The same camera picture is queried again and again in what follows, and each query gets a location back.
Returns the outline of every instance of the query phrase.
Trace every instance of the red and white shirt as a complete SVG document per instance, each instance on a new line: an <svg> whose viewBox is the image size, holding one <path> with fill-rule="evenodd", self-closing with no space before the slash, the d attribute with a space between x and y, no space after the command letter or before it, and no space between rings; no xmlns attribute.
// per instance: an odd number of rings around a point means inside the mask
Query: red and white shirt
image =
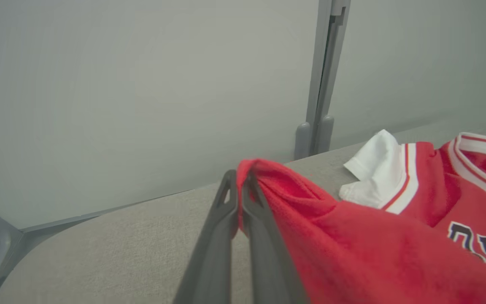
<svg viewBox="0 0 486 304"><path fill-rule="evenodd" d="M312 303L486 303L485 136L434 150L382 131L346 167L359 182L340 202L282 164L238 167L239 190L257 177Z"/></svg>
<svg viewBox="0 0 486 304"><path fill-rule="evenodd" d="M434 150L382 130L345 167L360 181L341 198L421 221L486 263L486 136L461 133Z"/></svg>

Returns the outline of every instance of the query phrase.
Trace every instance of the red fabric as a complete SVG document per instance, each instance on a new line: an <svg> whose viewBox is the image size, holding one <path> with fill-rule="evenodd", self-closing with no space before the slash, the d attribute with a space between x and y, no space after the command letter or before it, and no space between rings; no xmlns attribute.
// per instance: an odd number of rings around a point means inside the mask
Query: red fabric
<svg viewBox="0 0 486 304"><path fill-rule="evenodd" d="M265 160L239 165L240 198L250 170L312 303L486 303L486 264L442 231L337 202L291 169Z"/></svg>

